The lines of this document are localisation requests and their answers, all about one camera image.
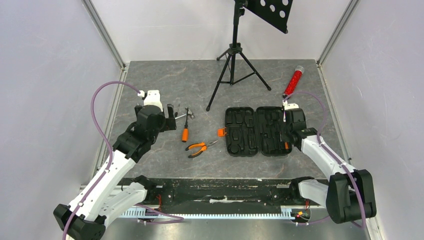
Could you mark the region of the black plastic tool case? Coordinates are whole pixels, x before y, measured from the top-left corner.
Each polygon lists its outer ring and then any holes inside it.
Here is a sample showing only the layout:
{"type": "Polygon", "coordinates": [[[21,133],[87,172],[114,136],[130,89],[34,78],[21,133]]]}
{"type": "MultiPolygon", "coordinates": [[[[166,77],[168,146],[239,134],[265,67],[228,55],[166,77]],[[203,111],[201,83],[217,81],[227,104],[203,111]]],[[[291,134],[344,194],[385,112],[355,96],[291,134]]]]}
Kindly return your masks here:
{"type": "Polygon", "coordinates": [[[233,157],[282,157],[293,150],[278,106],[229,107],[224,114],[224,127],[217,136],[225,138],[226,150],[233,157]]]}

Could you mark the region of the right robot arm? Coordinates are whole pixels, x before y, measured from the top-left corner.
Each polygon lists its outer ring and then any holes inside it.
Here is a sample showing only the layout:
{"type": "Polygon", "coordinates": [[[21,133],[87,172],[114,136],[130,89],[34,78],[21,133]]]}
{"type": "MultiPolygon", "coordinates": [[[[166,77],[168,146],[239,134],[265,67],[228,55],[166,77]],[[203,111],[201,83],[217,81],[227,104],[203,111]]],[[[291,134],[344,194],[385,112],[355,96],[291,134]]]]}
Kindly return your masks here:
{"type": "Polygon", "coordinates": [[[286,109],[284,115],[284,132],[290,143],[309,157],[328,181],[324,184],[310,176],[294,178],[289,185],[289,199],[295,204],[310,200],[325,207],[336,224],[374,218],[377,205],[371,173],[341,159],[315,128],[307,127],[301,108],[286,109]]]}

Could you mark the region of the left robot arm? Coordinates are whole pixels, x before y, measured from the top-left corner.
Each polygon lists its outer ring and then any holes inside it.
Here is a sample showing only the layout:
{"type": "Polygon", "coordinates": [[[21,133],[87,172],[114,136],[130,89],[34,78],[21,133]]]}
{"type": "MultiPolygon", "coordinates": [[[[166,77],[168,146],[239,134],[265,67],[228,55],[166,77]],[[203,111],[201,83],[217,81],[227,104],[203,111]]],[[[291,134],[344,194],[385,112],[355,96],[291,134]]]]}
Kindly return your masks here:
{"type": "Polygon", "coordinates": [[[99,240],[107,227],[132,206],[152,204],[157,198],[156,183],[140,175],[120,193],[110,198],[120,180],[150,151],[159,133],[175,130],[173,105],[168,117],[155,105],[135,106],[136,120],[120,134],[106,160],[84,190],[69,204],[59,204],[53,215],[63,230],[63,238],[99,240]]]}

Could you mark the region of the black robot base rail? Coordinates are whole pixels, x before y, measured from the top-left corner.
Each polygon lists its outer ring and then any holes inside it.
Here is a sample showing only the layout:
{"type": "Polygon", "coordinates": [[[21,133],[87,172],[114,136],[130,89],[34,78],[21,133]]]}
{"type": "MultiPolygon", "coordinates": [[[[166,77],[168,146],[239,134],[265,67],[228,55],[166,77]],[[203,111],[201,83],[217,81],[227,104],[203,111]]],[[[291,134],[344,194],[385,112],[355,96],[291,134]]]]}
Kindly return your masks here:
{"type": "Polygon", "coordinates": [[[290,179],[150,178],[146,206],[167,214],[277,214],[317,204],[296,197],[290,179]]]}

